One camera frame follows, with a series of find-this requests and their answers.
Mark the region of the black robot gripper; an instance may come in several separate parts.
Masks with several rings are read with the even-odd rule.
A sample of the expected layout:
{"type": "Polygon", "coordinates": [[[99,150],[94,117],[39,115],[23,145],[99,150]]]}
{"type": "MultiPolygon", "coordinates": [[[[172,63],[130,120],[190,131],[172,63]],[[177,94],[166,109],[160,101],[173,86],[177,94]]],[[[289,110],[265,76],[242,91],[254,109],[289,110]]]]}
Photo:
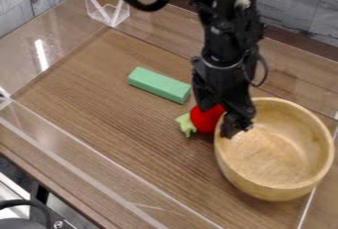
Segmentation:
{"type": "Polygon", "coordinates": [[[196,56],[192,65],[196,102],[204,112],[218,104],[230,111],[222,116],[221,136],[232,139],[253,127],[257,110],[250,87],[266,82],[268,61],[256,50],[249,50],[234,64],[212,63],[196,56]]]}

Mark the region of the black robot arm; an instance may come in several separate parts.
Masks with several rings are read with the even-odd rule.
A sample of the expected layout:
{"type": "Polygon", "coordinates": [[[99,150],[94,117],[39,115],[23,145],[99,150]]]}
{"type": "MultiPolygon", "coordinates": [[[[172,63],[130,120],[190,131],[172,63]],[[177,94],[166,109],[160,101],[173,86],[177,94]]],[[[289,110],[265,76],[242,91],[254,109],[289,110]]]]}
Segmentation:
{"type": "MultiPolygon", "coordinates": [[[[145,3],[123,0],[143,12],[157,12],[170,0],[145,3]]],[[[250,89],[257,69],[268,65],[260,41],[266,26],[261,19],[257,0],[189,0],[204,28],[201,54],[192,58],[193,91],[202,112],[221,109],[217,118],[221,135],[230,138],[253,128],[257,109],[250,89]]]]}

